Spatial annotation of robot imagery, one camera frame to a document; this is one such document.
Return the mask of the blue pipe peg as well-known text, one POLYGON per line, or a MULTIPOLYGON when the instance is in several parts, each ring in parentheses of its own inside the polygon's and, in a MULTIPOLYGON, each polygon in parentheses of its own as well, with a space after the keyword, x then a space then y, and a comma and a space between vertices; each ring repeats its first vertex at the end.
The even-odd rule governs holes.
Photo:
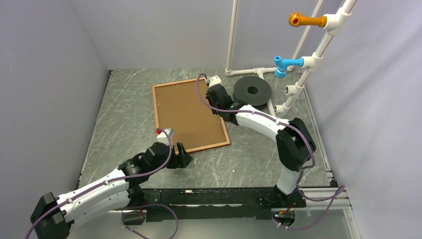
POLYGON ((285 78, 288 72, 288 67, 290 66, 299 66, 303 67, 305 60, 303 58, 299 59, 282 59, 281 56, 275 56, 274 62, 277 65, 275 76, 279 79, 285 78))

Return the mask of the black filament spool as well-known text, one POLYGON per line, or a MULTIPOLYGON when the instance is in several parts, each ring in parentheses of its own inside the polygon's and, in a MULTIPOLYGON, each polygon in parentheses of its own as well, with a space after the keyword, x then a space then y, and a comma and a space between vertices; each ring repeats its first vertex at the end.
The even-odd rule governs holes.
POLYGON ((235 82, 232 96, 234 101, 241 100, 258 110, 264 110, 271 99, 272 89, 264 79, 244 76, 235 82))

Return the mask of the orange wooden picture frame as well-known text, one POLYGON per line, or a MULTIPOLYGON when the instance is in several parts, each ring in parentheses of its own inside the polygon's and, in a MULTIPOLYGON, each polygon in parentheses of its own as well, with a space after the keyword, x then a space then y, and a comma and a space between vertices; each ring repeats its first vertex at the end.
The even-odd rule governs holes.
POLYGON ((224 120, 203 104, 208 86, 196 79, 152 86, 156 127, 172 128, 172 142, 181 142, 188 153, 231 144, 224 120))

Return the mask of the white pvc pipe rack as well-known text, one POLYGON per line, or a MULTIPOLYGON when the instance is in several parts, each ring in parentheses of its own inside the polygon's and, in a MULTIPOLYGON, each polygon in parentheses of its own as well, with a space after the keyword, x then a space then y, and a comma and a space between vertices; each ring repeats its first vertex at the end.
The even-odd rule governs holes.
POLYGON ((276 67, 272 68, 253 68, 246 70, 232 70, 231 69, 231 58, 232 58, 232 48, 234 43, 234 32, 235 25, 237 20, 238 12, 238 1, 234 0, 232 2, 232 11, 231 11, 231 20, 230 20, 230 31, 229 31, 229 43, 227 51, 227 60, 225 66, 225 75, 234 76, 234 75, 246 75, 246 74, 255 74, 259 77, 263 76, 264 73, 275 73, 275 76, 279 79, 286 77, 287 73, 293 70, 294 67, 300 67, 304 69, 304 72, 292 85, 287 85, 284 88, 285 95, 288 96, 286 101, 281 105, 273 105, 272 101, 267 102, 267 107, 270 112, 270 115, 275 116, 276 114, 285 115, 293 102, 298 98, 300 93, 304 90, 305 84, 308 81, 311 74, 316 71, 319 64, 321 63, 324 53, 326 52, 328 46, 332 42, 335 36, 337 36, 343 27, 348 22, 349 17, 352 14, 352 10, 355 7, 356 0, 346 0, 343 5, 339 7, 335 14, 324 14, 318 16, 317 14, 322 8, 324 1, 319 0, 311 16, 306 16, 300 12, 294 12, 289 16, 288 23, 292 27, 305 26, 306 29, 299 41, 299 44, 295 50, 292 59, 283 59, 279 56, 275 57, 276 67), (310 56, 298 57, 301 48, 303 47, 307 36, 310 33, 311 28, 319 27, 325 31, 325 35, 319 43, 316 50, 310 56))

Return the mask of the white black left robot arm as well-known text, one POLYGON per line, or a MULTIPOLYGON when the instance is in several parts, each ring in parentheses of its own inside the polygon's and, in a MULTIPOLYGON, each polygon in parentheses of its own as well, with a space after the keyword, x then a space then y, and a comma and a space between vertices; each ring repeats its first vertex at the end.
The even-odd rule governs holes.
POLYGON ((163 168, 186 168, 193 157, 178 142, 152 144, 145 152, 124 161, 99 180, 75 191, 43 195, 30 216, 31 228, 40 239, 65 239, 75 229, 115 209, 137 209, 145 204, 140 185, 163 168))

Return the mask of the orange pipe peg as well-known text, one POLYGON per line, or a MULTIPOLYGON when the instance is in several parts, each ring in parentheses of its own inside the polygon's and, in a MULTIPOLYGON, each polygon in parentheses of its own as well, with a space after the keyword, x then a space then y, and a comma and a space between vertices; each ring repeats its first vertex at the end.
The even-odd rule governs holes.
POLYGON ((299 27, 299 26, 318 26, 324 28, 327 24, 327 17, 310 17, 305 16, 301 12, 294 12, 289 16, 288 23, 290 26, 299 27))

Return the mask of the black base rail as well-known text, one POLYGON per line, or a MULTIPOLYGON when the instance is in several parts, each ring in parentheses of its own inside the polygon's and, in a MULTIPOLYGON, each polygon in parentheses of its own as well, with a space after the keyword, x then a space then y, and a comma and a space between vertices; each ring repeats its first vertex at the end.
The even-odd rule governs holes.
POLYGON ((145 210, 147 222, 160 222, 173 216, 162 204, 172 209, 178 219, 255 218, 270 220, 279 211, 305 208, 298 192, 285 196, 276 187, 137 189, 129 198, 126 210, 145 210))

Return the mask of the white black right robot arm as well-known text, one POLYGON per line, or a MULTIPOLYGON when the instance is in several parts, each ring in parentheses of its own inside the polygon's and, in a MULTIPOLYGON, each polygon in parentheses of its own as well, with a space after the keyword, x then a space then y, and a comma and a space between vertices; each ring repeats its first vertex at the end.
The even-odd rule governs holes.
POLYGON ((300 171, 316 150, 305 123, 299 118, 287 120, 273 117, 243 101, 233 101, 221 84, 210 85, 206 99, 212 113, 224 121, 250 128, 276 143, 282 171, 274 200, 281 207, 289 205, 294 198, 300 171))

